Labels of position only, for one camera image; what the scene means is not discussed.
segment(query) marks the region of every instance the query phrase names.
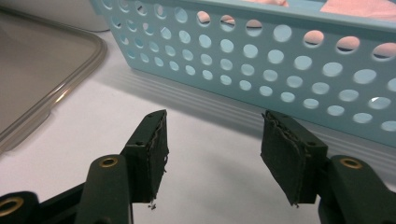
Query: screw hole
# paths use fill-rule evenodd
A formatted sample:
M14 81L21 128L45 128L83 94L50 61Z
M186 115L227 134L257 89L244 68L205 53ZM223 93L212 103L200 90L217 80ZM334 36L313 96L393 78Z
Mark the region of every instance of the screw hole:
M117 164L119 162L119 160L117 158L114 157L110 157L110 158L105 158L103 160L101 160L99 162L99 165L101 167L107 168L107 167L111 167L114 166L115 164Z
M359 161L350 158L343 158L340 160L340 162L341 164L351 169L359 170L363 167L363 165L361 165Z

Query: light blue plastic basket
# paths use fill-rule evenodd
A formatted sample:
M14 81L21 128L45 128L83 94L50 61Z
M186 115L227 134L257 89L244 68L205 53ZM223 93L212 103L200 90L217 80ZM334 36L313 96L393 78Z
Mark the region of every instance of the light blue plastic basket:
M396 43L394 23L236 0L92 2L134 69L396 147L396 59L374 54ZM324 38L308 43L314 30ZM346 36L359 47L338 48Z

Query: pink object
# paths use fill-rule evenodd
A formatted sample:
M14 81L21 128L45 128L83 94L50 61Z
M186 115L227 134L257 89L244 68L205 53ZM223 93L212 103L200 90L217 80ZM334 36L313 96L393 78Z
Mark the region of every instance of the pink object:
M247 2L253 2L253 3L260 3L260 4L269 4L269 5L276 5L276 6L282 6L282 7L288 7L289 4L287 0L246 0ZM201 23L206 23L210 22L210 17L206 12L200 11L198 12L198 19ZM234 25L235 20L232 17L223 17L222 22L226 22L229 24ZM262 24L257 22L257 21L250 21L247 23L248 27L262 27Z
M396 4L388 0L328 0L320 11L396 22ZM304 40L308 43L319 44L323 38L322 32L311 31L304 37ZM347 36L338 41L337 48L353 50L358 48L359 44L357 37ZM382 44L374 49L373 54L393 57L396 55L396 44Z

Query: white surface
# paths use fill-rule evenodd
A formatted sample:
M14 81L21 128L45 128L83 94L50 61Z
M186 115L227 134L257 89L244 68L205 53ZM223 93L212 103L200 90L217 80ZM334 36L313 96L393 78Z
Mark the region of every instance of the white surface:
M0 156L0 195L42 202L85 181L90 163L118 154L141 119L168 112L170 148L157 209L135 223L319 223L316 205L291 207L260 157L262 110L132 70L110 32L104 63L17 148Z

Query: plastic container lid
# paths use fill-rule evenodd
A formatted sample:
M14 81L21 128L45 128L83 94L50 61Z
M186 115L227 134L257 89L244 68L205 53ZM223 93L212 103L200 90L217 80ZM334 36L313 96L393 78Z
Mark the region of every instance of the plastic container lid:
M105 58L96 35L0 8L0 153L14 148Z

